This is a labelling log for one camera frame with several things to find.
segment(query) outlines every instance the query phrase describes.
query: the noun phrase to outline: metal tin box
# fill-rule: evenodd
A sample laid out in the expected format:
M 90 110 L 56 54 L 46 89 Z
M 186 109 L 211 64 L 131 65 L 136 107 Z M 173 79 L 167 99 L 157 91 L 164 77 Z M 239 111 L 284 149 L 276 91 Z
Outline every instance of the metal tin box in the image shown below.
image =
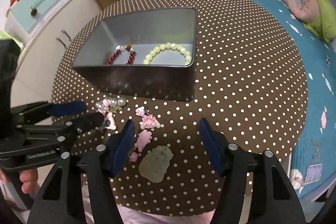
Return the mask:
M 79 49 L 72 68 L 101 92 L 189 102 L 194 98 L 196 14 L 191 7 L 164 8 L 123 14 L 103 20 Z M 179 51 L 164 50 L 150 65 L 146 55 L 160 44 L 182 44 L 192 53 L 184 65 Z M 123 52 L 107 65 L 119 46 L 132 44 L 134 64 Z

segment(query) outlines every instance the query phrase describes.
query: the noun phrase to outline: pale yellow beaded bracelet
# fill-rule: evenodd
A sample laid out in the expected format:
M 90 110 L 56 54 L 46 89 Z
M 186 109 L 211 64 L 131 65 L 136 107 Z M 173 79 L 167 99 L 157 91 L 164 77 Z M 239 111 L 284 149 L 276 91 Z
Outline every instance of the pale yellow beaded bracelet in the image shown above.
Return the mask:
M 170 44 L 169 42 L 166 44 L 161 44 L 159 47 L 155 47 L 153 50 L 151 50 L 149 52 L 149 54 L 146 55 L 145 60 L 142 62 L 144 63 L 144 65 L 150 65 L 152 59 L 160 52 L 160 51 L 164 51 L 164 50 L 173 50 L 173 51 L 179 51 L 180 54 L 184 55 L 185 58 L 185 62 L 184 65 L 189 65 L 191 63 L 191 52 L 187 51 L 185 47 L 182 47 L 181 44 L 175 44 L 172 43 Z

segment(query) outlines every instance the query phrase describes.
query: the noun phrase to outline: polka dot tablecloth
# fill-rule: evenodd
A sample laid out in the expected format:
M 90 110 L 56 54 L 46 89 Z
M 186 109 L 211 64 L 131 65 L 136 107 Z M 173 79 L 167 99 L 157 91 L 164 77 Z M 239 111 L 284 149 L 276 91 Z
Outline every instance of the polka dot tablecloth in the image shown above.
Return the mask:
M 198 132 L 206 117 L 211 127 L 247 151 L 271 149 L 279 161 L 291 153 L 305 124 L 307 83 L 293 40 L 282 25 L 251 0 L 121 0 L 93 18 L 67 49 L 54 81 L 53 101 L 95 102 L 100 93 L 71 69 L 76 52 L 103 19 L 123 13 L 164 7 L 195 7 L 197 14 L 197 71 L 192 102 L 172 102 L 125 96 L 127 105 L 116 113 L 117 130 L 140 118 L 135 109 L 145 105 L 162 124 L 139 160 L 125 163 L 111 179 L 116 202 L 143 212 L 188 216 L 216 208 L 223 179 L 212 170 Z M 78 136 L 73 153 L 85 153 L 117 131 L 91 131 Z M 148 150 L 166 145 L 173 159 L 161 183 L 151 183 L 138 166 Z M 246 194 L 253 174 L 247 174 Z

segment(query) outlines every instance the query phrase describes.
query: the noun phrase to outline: mint green drawer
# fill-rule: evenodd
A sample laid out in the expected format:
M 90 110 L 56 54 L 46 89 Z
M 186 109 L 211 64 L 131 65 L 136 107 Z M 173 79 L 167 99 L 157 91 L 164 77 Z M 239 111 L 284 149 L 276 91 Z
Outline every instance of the mint green drawer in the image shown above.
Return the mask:
M 41 16 L 56 2 L 57 0 L 20 0 L 11 9 L 11 12 L 27 32 L 38 21 Z M 31 8 L 37 9 L 37 14 L 31 16 Z

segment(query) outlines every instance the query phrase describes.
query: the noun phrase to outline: pink pillow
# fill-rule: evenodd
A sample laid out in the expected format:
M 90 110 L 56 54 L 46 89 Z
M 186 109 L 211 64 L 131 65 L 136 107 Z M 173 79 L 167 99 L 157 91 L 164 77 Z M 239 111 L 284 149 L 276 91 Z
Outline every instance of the pink pillow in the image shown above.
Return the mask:
M 312 23 L 320 15 L 320 8 L 317 0 L 301 0 L 302 9 L 300 9 L 292 0 L 283 1 L 296 18 L 305 23 Z

